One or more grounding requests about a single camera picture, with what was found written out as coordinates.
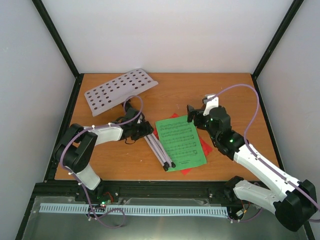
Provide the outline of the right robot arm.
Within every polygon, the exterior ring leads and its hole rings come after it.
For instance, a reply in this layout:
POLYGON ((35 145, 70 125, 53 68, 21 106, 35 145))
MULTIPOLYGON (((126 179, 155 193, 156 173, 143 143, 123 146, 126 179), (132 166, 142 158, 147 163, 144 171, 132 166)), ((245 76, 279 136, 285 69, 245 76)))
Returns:
POLYGON ((204 108, 187 106, 187 121, 207 131, 218 151, 245 167, 261 180, 265 187, 241 177, 234 177, 232 191, 236 198, 253 203, 275 215, 288 230, 298 231, 316 213, 317 195, 309 181, 300 181, 284 172, 231 127, 231 118, 224 107, 204 108))

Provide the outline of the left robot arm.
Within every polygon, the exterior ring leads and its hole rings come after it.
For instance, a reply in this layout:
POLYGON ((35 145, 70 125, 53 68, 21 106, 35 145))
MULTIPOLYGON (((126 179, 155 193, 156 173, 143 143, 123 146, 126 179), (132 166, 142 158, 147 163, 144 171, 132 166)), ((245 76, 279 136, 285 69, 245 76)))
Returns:
POLYGON ((130 107, 124 116, 105 125, 83 127, 72 124, 53 150, 53 158, 86 187, 86 195, 96 202, 103 198, 104 188, 100 186, 101 178, 90 165, 95 146, 128 138, 137 141, 153 131, 144 115, 130 107))

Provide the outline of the white music stand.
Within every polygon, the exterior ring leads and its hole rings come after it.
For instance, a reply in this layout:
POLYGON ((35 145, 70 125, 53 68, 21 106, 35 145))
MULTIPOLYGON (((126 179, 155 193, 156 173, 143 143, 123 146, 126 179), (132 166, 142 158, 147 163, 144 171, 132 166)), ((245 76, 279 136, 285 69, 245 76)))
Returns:
MULTIPOLYGON (((119 104, 124 107, 125 115, 117 118, 115 121, 116 124, 139 116, 137 119, 122 126, 123 132, 121 139, 127 140, 127 138, 130 138, 133 124, 137 123, 140 118, 145 119, 143 113, 139 113, 139 111, 134 109, 130 104, 130 98, 133 95, 139 95, 156 85, 158 85, 157 81, 153 80, 143 69, 137 68, 87 90, 84 96, 94 117, 119 104)), ((154 132, 145 136, 144 139, 165 171, 176 167, 176 164, 170 159, 160 141, 156 138, 154 132)))

